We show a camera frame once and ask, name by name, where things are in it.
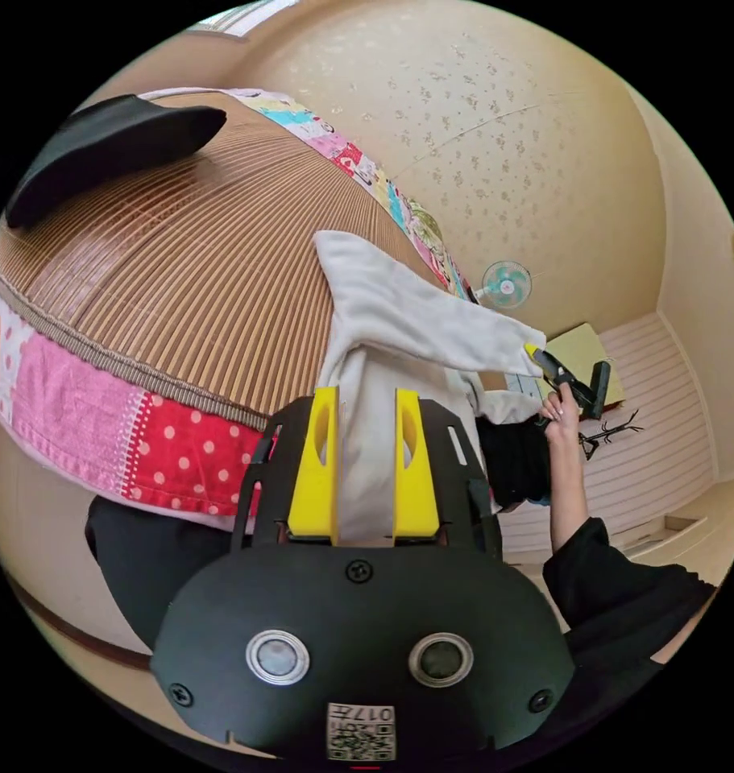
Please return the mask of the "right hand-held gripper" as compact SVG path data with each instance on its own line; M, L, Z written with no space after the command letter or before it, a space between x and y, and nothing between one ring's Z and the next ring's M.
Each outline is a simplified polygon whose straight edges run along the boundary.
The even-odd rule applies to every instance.
M591 388L580 381L565 365L553 354L532 344L525 344L525 352L533 362L539 366L544 379L552 388L559 391L562 384L566 384L582 411L591 409Z

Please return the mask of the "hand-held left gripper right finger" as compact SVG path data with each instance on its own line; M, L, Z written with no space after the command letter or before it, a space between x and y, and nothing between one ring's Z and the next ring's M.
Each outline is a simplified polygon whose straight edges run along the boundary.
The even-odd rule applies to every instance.
M440 527L421 405L414 391L395 394L392 538L434 540Z

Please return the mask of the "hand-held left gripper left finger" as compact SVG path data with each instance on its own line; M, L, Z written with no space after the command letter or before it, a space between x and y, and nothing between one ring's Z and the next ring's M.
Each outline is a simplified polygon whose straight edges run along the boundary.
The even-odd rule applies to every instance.
M316 389L288 513L288 530L295 540L338 539L339 417L338 388Z

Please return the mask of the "person's right hand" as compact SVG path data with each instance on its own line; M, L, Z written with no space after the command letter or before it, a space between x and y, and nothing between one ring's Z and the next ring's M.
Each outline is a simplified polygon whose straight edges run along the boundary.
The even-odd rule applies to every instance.
M546 420L547 434L578 434L580 411L569 383L562 383L551 392L544 399L539 413Z

